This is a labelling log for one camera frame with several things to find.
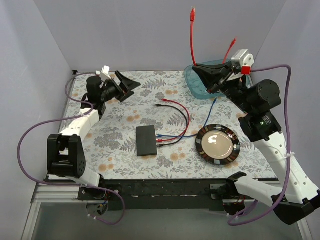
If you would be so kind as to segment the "black network switch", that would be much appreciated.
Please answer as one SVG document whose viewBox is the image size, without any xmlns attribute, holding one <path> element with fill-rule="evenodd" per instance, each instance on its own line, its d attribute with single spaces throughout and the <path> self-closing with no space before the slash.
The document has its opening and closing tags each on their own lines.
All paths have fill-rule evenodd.
<svg viewBox="0 0 320 240">
<path fill-rule="evenodd" d="M 136 152 L 138 157 L 158 154 L 154 125 L 136 127 Z"/>
</svg>

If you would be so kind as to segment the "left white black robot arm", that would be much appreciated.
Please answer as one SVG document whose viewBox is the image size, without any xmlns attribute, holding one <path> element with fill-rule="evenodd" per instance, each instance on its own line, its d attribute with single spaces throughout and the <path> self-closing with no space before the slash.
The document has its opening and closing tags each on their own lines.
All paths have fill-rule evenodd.
<svg viewBox="0 0 320 240">
<path fill-rule="evenodd" d="M 116 99 L 123 102 L 134 94 L 141 84 L 116 71 L 91 76 L 86 80 L 87 93 L 81 99 L 79 117 L 59 134 L 47 139 L 47 171 L 50 175 L 67 178 L 80 185 L 90 186 L 89 194 L 95 200 L 106 196 L 102 176 L 87 167 L 83 140 L 105 113 L 105 103 Z"/>
</svg>

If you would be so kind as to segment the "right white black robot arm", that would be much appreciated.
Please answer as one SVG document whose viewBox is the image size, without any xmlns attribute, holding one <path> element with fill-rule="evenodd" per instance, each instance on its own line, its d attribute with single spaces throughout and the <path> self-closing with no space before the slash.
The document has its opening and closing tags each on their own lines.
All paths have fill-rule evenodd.
<svg viewBox="0 0 320 240">
<path fill-rule="evenodd" d="M 274 187 L 237 172 L 213 193 L 232 199 L 241 195 L 250 197 L 256 203 L 269 206 L 269 211 L 287 225 L 318 209 L 320 190 L 303 171 L 291 150 L 289 127 L 282 128 L 271 112 L 280 104 L 288 103 L 287 98 L 280 97 L 278 84 L 265 79 L 247 87 L 246 76 L 252 69 L 238 63 L 197 64 L 192 69 L 209 93 L 222 92 L 245 114 L 239 118 L 243 133 L 265 157 L 281 184 Z"/>
</svg>

